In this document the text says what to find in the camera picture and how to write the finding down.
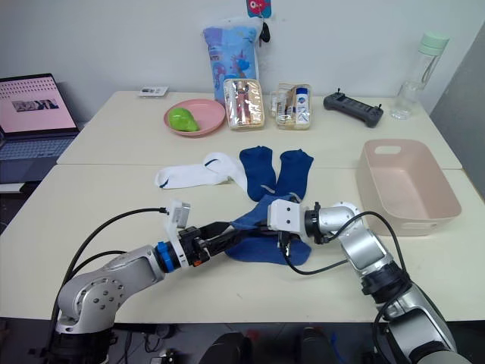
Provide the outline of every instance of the small white card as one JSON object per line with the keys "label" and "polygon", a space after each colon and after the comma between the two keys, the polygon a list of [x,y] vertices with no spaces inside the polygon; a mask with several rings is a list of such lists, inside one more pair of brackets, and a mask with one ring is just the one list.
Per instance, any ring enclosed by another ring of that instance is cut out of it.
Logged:
{"label": "small white card", "polygon": [[144,86],[139,91],[139,97],[162,97],[168,90],[168,86]]}

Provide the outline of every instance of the black device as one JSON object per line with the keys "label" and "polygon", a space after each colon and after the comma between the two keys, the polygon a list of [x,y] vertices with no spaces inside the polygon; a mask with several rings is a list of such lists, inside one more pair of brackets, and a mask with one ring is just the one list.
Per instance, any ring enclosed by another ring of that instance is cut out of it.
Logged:
{"label": "black device", "polygon": [[338,110],[354,118],[361,119],[368,127],[375,127],[382,117],[384,111],[379,106],[370,106],[363,102],[351,99],[340,89],[336,93],[324,99],[324,107],[327,110]]}
{"label": "black device", "polygon": [[78,133],[52,74],[0,79],[0,183],[41,181]]}

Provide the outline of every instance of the water bottle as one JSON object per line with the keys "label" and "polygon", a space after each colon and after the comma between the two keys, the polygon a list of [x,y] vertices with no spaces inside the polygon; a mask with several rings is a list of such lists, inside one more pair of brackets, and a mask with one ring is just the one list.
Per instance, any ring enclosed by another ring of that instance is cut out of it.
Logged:
{"label": "water bottle", "polygon": [[391,115],[394,118],[404,120],[412,115],[414,106],[419,101],[419,95],[430,80],[448,41],[449,38],[434,33],[423,35],[416,59],[391,109]]}

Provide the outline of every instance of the table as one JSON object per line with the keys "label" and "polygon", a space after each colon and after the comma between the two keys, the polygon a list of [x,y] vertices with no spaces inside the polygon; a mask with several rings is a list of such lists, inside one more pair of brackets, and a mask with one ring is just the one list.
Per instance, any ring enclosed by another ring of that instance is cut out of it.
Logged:
{"label": "table", "polygon": [[[234,183],[161,190],[153,165],[58,165],[0,236],[0,316],[46,319],[65,269],[82,241],[102,222],[142,207],[189,202],[189,225],[234,219],[252,202]],[[482,282],[485,205],[465,173],[444,171],[463,212],[428,237],[400,238],[411,277],[427,291],[447,320],[485,319]],[[355,170],[312,168],[304,204],[347,200],[361,207]],[[163,215],[132,216],[105,229],[85,255],[134,249],[166,238]],[[383,242],[396,256],[388,237]],[[312,246],[305,268],[341,260],[336,243]],[[103,262],[94,262],[89,269]],[[369,322],[376,310],[347,265],[312,277],[288,267],[236,262],[221,254],[198,268],[131,297],[119,322]]]}
{"label": "table", "polygon": [[168,93],[162,99],[141,99],[135,92],[117,92],[71,143],[58,163],[185,165],[202,161],[210,152],[232,151],[231,154],[238,156],[243,149],[263,145],[273,149],[277,166],[282,152],[302,148],[315,158],[313,168],[355,168],[367,140],[398,138],[425,143],[441,168],[462,168],[421,106],[413,118],[398,121],[389,116],[392,99],[359,99],[371,105],[383,104],[384,116],[371,129],[338,111],[324,110],[323,96],[316,96],[312,99],[313,121],[309,130],[277,129],[266,108],[263,130],[234,132],[224,125],[198,139],[171,133],[163,124],[164,113],[178,102],[197,98],[213,99],[213,95]]}

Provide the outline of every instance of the remote controller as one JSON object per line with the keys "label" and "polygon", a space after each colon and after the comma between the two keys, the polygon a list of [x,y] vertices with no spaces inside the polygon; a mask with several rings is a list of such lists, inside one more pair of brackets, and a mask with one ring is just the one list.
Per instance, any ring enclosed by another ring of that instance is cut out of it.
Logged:
{"label": "remote controller", "polygon": [[369,106],[363,102],[350,99],[340,89],[336,93],[324,99],[324,107],[327,110],[338,110],[347,115],[363,120],[368,127],[375,127],[383,115],[384,111],[379,106]]}

